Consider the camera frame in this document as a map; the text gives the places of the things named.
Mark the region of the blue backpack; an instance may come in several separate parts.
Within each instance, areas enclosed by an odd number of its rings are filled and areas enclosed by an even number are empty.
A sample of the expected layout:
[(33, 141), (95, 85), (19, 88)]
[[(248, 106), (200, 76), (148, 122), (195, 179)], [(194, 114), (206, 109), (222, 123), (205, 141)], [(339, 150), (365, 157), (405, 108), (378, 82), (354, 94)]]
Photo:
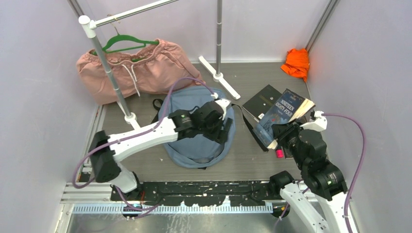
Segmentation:
[[(166, 112), (166, 116), (179, 109), (193, 112), (195, 107), (201, 107), (212, 100), (209, 90), (203, 86), (191, 86), (175, 91), (166, 108), (162, 106), (164, 102), (162, 99), (153, 100), (152, 105), (157, 115), (152, 123), (157, 122), (163, 112)], [(224, 123), (231, 123), (231, 126), (227, 132), (227, 141), (223, 144), (211, 141), (200, 134), (194, 138), (165, 143), (163, 146), (175, 164), (185, 168), (205, 169), (218, 163), (229, 153), (236, 132), (233, 108), (228, 109)]]

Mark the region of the blue Nineteen Eighty-Four book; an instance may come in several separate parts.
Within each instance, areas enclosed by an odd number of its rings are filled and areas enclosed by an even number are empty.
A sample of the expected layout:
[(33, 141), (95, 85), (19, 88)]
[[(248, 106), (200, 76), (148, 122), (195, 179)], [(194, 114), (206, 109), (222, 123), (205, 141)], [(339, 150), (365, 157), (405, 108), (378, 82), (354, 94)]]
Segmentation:
[(286, 89), (253, 128), (263, 150), (276, 148), (273, 125), (288, 124), (301, 118), (314, 107), (313, 101)]

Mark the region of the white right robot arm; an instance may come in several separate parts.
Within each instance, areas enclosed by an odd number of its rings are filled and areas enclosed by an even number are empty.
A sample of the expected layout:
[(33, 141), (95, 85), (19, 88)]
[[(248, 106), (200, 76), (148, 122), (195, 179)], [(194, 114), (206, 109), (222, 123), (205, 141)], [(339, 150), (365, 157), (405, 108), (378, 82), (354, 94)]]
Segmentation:
[(325, 216), (322, 217), (305, 198), (287, 171), (270, 177), (269, 190), (275, 199), (284, 199), (312, 233), (355, 233), (348, 207), (349, 190), (342, 172), (326, 157), (326, 142), (321, 132), (326, 119), (299, 124), (273, 125), (275, 142), (290, 151), (301, 178), (315, 195)]

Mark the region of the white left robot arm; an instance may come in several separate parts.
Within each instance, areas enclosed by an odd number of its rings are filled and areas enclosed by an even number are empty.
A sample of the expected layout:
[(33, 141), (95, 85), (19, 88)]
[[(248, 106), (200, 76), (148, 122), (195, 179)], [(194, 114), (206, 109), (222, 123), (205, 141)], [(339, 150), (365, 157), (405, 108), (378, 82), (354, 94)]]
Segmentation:
[(193, 112), (176, 110), (167, 117), (138, 130), (107, 135), (95, 134), (90, 149), (90, 161), (95, 181), (111, 183), (129, 200), (137, 200), (142, 193), (137, 176), (122, 164), (125, 158), (142, 150), (198, 135), (223, 144), (227, 141), (231, 119), (226, 114), (231, 107), (228, 99), (205, 103)]

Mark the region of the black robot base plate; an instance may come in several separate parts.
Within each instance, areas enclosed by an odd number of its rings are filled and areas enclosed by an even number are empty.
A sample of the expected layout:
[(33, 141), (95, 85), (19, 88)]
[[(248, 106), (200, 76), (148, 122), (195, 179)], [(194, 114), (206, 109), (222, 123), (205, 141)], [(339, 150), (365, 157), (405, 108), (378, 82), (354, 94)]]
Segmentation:
[(143, 182), (136, 191), (123, 197), (130, 204), (189, 207), (217, 207), (223, 205), (225, 199), (231, 207), (260, 206), (283, 199), (269, 181)]

